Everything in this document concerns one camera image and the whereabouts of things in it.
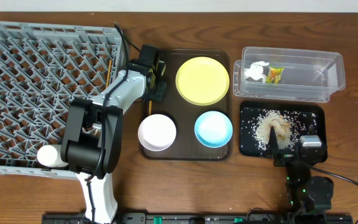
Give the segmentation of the pile of rice scraps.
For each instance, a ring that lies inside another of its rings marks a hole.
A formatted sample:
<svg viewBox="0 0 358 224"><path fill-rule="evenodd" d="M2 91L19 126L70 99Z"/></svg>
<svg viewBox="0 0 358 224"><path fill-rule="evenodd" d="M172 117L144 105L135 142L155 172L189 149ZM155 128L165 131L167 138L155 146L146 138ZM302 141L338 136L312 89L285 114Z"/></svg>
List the pile of rice scraps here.
<svg viewBox="0 0 358 224"><path fill-rule="evenodd" d="M244 108L241 115L241 149L249 144L251 151L266 151L270 127L273 126L279 149L291 149L300 136L308 134L308 126L316 127L314 113Z"/></svg>

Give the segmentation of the white tissue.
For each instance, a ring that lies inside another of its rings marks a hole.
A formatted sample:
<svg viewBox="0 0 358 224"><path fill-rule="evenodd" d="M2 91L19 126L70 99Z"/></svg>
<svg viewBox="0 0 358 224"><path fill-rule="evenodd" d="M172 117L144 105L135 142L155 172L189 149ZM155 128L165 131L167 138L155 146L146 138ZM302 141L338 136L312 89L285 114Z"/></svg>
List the white tissue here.
<svg viewBox="0 0 358 224"><path fill-rule="evenodd" d="M244 70L244 78L251 78L253 81L262 81L265 83L267 75L265 70L268 69L269 63L264 61L253 62L249 68Z"/></svg>

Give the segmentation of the white round bowl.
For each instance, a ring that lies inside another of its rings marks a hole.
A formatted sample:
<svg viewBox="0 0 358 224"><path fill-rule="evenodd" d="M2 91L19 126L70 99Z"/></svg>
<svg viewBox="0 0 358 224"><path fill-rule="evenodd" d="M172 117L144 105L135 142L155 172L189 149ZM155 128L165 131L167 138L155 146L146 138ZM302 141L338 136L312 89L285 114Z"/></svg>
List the white round bowl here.
<svg viewBox="0 0 358 224"><path fill-rule="evenodd" d="M166 115L152 114L139 125L138 139L147 150L159 152L170 147L175 141L177 128Z"/></svg>

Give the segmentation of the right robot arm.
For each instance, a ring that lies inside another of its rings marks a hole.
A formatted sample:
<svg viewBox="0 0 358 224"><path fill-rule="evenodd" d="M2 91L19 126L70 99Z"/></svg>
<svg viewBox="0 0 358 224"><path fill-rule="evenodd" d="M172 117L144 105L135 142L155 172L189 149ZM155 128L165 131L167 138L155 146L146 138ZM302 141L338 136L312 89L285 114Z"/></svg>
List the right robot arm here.
<svg viewBox="0 0 358 224"><path fill-rule="evenodd" d="M327 147L310 128L293 149L280 149L275 129L270 128L268 154L275 167L287 171L287 194L292 209L286 214L287 223L328 223L326 211L331 209L334 183L328 177L311 175L314 165L324 162Z"/></svg>

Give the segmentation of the light blue bowl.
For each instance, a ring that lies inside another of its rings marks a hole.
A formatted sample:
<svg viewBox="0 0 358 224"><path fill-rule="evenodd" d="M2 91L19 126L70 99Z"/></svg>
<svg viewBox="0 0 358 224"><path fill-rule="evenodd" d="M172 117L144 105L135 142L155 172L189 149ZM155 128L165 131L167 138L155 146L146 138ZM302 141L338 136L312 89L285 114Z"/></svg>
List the light blue bowl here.
<svg viewBox="0 0 358 224"><path fill-rule="evenodd" d="M222 112L207 111L195 122L195 136L204 146L219 148L226 145L232 138L231 120Z"/></svg>

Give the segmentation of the green snack wrapper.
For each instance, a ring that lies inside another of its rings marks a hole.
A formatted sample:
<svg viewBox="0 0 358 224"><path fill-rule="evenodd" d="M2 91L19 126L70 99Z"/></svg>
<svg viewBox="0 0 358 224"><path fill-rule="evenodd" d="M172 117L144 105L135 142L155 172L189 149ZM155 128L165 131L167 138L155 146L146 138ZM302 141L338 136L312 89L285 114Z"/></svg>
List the green snack wrapper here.
<svg viewBox="0 0 358 224"><path fill-rule="evenodd" d="M278 83L282 79L284 67L269 67L266 83Z"/></svg>

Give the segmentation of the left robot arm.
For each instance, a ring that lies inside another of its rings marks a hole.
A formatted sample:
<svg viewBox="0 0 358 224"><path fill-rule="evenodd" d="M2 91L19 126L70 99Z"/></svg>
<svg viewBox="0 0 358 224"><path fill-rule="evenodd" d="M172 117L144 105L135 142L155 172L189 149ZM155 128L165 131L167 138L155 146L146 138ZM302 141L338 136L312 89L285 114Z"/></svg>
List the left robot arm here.
<svg viewBox="0 0 358 224"><path fill-rule="evenodd" d="M124 113L139 98L161 102L166 89L162 80L165 62L160 50L143 45L138 58L105 90L88 100L75 98L68 110L60 157L83 188L85 220L111 223L117 212L112 172L121 153Z"/></svg>

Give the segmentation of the wooden chopstick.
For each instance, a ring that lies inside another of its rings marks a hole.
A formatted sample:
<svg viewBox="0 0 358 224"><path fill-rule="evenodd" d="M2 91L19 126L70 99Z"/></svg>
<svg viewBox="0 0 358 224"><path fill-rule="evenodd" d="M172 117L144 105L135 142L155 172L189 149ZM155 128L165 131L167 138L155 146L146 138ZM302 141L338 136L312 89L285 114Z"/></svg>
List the wooden chopstick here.
<svg viewBox="0 0 358 224"><path fill-rule="evenodd" d="M152 101L149 101L148 116L152 114Z"/></svg>
<svg viewBox="0 0 358 224"><path fill-rule="evenodd" d="M110 78L111 78L111 70L112 70L112 60L109 60L109 64L108 64L108 72L107 72L107 76L106 76L106 84L105 84L105 88L107 89L107 87L110 84Z"/></svg>

